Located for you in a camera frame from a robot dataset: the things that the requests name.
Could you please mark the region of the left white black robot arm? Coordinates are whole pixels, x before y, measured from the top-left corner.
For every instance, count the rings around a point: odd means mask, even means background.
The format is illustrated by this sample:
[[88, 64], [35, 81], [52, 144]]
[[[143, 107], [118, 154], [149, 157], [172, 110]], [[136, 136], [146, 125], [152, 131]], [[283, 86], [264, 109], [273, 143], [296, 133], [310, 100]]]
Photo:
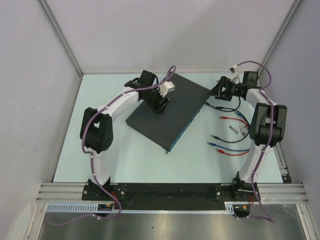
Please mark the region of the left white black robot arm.
[[110, 196], [111, 188], [106, 184], [110, 174], [102, 166], [102, 153], [107, 151], [114, 139], [113, 123], [130, 106], [144, 101], [154, 114], [164, 113], [169, 99], [167, 94], [175, 89], [170, 81], [176, 71], [172, 66], [164, 79], [147, 70], [124, 84], [121, 92], [108, 103], [88, 107], [83, 114], [80, 139], [83, 153], [90, 155], [90, 180], [95, 184], [93, 194], [100, 200]]

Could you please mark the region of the black network switch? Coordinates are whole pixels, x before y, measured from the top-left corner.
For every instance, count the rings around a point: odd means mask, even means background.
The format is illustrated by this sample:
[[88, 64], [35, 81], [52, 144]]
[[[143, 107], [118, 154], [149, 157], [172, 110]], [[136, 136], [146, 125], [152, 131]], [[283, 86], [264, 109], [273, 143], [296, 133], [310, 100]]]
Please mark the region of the black network switch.
[[155, 114], [142, 102], [126, 119], [126, 124], [170, 152], [209, 98], [210, 90], [179, 74], [170, 79], [174, 91], [163, 114]]

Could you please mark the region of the silver transceiver module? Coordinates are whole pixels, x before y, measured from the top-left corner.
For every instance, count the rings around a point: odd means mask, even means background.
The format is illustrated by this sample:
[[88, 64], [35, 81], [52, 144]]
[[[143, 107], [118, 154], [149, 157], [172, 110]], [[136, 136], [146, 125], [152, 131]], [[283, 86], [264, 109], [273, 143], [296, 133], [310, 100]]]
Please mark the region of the silver transceiver module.
[[245, 136], [246, 136], [246, 132], [245, 132], [244, 127], [240, 125], [240, 126], [239, 126], [239, 130], [240, 130], [242, 136], [245, 137]]
[[228, 127], [229, 129], [231, 129], [235, 134], [238, 134], [239, 133], [239, 131], [238, 130], [236, 130], [233, 126], [229, 126]]

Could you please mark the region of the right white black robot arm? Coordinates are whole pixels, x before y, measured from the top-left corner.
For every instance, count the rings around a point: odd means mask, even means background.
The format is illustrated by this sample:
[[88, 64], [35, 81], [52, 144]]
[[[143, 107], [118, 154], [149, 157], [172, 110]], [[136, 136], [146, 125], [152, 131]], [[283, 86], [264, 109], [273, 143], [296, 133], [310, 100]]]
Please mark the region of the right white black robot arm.
[[245, 201], [258, 191], [259, 170], [270, 150], [284, 138], [287, 107], [273, 102], [262, 87], [258, 86], [256, 72], [246, 71], [243, 81], [236, 83], [234, 78], [222, 76], [209, 95], [219, 100], [231, 101], [239, 97], [254, 107], [251, 124], [248, 127], [251, 146], [242, 168], [236, 173], [230, 185], [218, 188], [216, 192], [232, 196], [237, 201]]

